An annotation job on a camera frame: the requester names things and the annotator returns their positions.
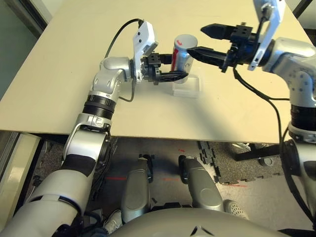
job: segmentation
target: sneaker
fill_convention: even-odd
[[[233,200],[224,201],[224,211],[233,216],[249,220],[247,213]]]
[[[112,234],[116,231],[119,227],[123,225],[122,217],[121,217],[121,210],[115,210],[112,214],[108,217],[106,222],[103,224],[103,228],[109,233]]]

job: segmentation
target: soda can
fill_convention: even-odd
[[[174,40],[171,70],[189,73],[192,67],[193,57],[187,53],[187,49],[196,47],[197,45],[198,40],[192,35],[185,34],[177,36]]]

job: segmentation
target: black wire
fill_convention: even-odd
[[[135,87],[136,87],[136,79],[133,79],[132,81],[132,94],[130,96],[130,99],[125,99],[124,97],[119,96],[119,99],[126,101],[126,102],[132,102],[134,99],[134,95],[135,95]]]
[[[280,158],[282,161],[282,168],[284,171],[284,176],[285,176],[285,180],[286,183],[291,191],[291,193],[293,194],[295,200],[297,201],[297,203],[299,204],[299,206],[302,208],[302,210],[304,211],[304,213],[307,215],[307,217],[313,222],[313,224],[315,225],[315,220],[313,219],[313,216],[310,212],[310,210],[308,209],[308,207],[306,206],[304,200],[302,199],[295,183],[294,180],[291,176],[291,174],[288,172],[287,167],[285,166],[285,162],[283,159],[283,143],[284,143],[284,139],[286,136],[286,133],[288,131],[288,128],[286,128],[283,136],[282,136],[282,129],[281,129],[281,119],[280,119],[280,114],[279,111],[277,109],[277,107],[274,105],[274,103],[272,103],[270,100],[271,97],[265,95],[264,93],[262,93],[261,91],[255,89],[254,87],[252,87],[251,85],[249,85],[247,82],[245,82],[242,77],[240,76],[240,74],[237,72],[236,70],[236,66],[233,67],[233,72],[234,72],[234,77],[235,79],[237,79],[243,86],[245,86],[247,89],[251,90],[253,93],[255,93],[256,95],[258,95],[260,98],[264,99],[265,101],[267,101],[275,110],[276,112],[276,117],[277,117],[277,124],[278,124],[278,137],[279,137],[279,151],[280,151]]]
[[[112,46],[113,44],[115,43],[115,41],[117,40],[117,37],[120,35],[120,33],[122,32],[122,30],[128,26],[129,24],[133,23],[133,22],[142,22],[143,20],[139,19],[139,18],[135,18],[135,19],[132,19],[132,20],[129,20],[128,22],[126,22],[124,25],[121,26],[121,28],[118,30],[118,32],[116,33],[116,35],[114,36],[113,40],[111,41],[110,43],[110,46],[108,48],[108,51],[107,53],[105,54],[105,57],[104,58],[107,58],[109,56],[109,53],[112,49]]]
[[[109,48],[108,48],[108,51],[107,51],[107,53],[105,54],[105,57],[104,57],[104,58],[107,58],[107,57],[109,56],[110,51],[111,51],[111,49],[112,49],[112,46],[113,46],[113,44],[115,43],[115,41],[116,41],[116,39],[118,38],[118,36],[120,35],[120,33],[122,32],[122,30],[123,30],[126,26],[128,26],[129,24],[131,24],[131,23],[133,23],[133,22],[138,22],[138,24],[140,25],[140,24],[142,24],[144,21],[141,20],[141,19],[139,19],[139,18],[135,18],[135,19],[129,20],[129,21],[126,22],[124,25],[122,25],[121,28],[118,30],[118,32],[115,34],[113,40],[111,41],[110,46],[109,46]],[[126,101],[126,102],[132,102],[133,99],[134,99],[135,87],[136,87],[136,80],[133,79],[133,81],[132,81],[132,94],[131,94],[131,98],[130,98],[130,99],[125,99],[124,97],[121,97],[121,96],[119,96],[118,98],[121,99],[121,100],[123,100],[123,101]]]

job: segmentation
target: metal bracket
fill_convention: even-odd
[[[259,21],[264,16],[265,9],[268,14],[265,15],[270,22],[263,37],[259,38],[260,46],[248,66],[248,70],[253,71],[259,65],[263,55],[265,54],[273,35],[278,26],[281,24],[285,10],[285,0],[253,0]]]
[[[135,77],[137,83],[141,83],[143,80],[143,74],[141,72],[140,59],[143,55],[148,57],[158,45],[158,42],[155,41],[155,34],[152,24],[150,24],[148,21],[144,21],[133,37],[133,45]]]

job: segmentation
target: table surface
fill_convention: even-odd
[[[226,52],[227,40],[211,39],[200,28],[220,23],[246,22],[256,31],[258,19],[250,0],[68,0],[34,46],[0,102],[0,129],[68,134],[82,111],[99,63],[119,27],[132,18],[154,26],[156,52],[171,53],[177,35],[192,34],[198,44]],[[137,24],[119,36],[110,56],[132,57]],[[310,42],[287,7],[276,37]],[[276,75],[247,66],[239,73],[272,97],[288,97],[286,83]],[[200,77],[200,97],[172,96],[172,84],[143,82],[132,103],[119,100],[113,116],[114,136],[196,139],[212,141],[278,142],[273,108],[234,79],[211,65],[194,61],[192,73]],[[122,93],[130,96],[130,84]],[[290,104],[276,102],[282,128],[290,121]]]

